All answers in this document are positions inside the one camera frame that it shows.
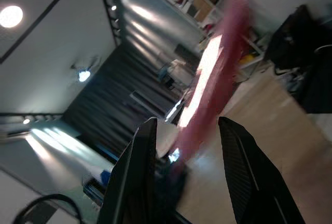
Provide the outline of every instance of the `ceiling light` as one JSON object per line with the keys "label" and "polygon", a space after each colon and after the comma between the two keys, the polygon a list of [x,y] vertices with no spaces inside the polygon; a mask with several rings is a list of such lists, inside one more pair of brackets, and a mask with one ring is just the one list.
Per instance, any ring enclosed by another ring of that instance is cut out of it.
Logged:
{"label": "ceiling light", "polygon": [[29,124],[30,123],[30,119],[24,119],[23,120],[23,124]]}
{"label": "ceiling light", "polygon": [[23,11],[18,6],[8,6],[0,12],[0,25],[12,28],[18,25],[23,18]]}
{"label": "ceiling light", "polygon": [[78,73],[78,80],[80,82],[86,81],[90,77],[91,73],[90,71],[84,70]]}

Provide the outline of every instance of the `cable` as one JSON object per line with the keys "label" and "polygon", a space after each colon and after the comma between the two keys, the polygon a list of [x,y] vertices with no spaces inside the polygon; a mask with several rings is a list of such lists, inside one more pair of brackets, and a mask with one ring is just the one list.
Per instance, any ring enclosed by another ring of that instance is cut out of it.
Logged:
{"label": "cable", "polygon": [[328,45],[324,45],[324,46],[320,46],[319,48],[316,48],[314,53],[317,54],[318,51],[320,51],[321,49],[327,48],[327,47],[332,47],[332,44],[328,44]]}
{"label": "cable", "polygon": [[84,224],[82,221],[82,214],[77,207],[76,203],[69,197],[63,194],[50,194],[44,197],[37,198],[36,200],[32,201],[28,206],[26,206],[21,212],[15,217],[13,224],[24,224],[24,216],[27,212],[29,212],[35,205],[40,202],[47,201],[47,200],[59,200],[68,203],[76,212],[76,217],[80,224]]}

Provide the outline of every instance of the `wooden floor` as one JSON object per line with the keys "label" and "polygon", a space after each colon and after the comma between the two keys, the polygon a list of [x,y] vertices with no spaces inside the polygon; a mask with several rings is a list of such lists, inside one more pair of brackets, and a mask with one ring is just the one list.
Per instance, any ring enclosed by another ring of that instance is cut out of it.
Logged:
{"label": "wooden floor", "polygon": [[[240,86],[225,116],[243,125],[280,170],[306,223],[331,223],[332,145],[293,98],[264,74]],[[178,211],[193,224],[236,223],[217,127],[189,166]]]}

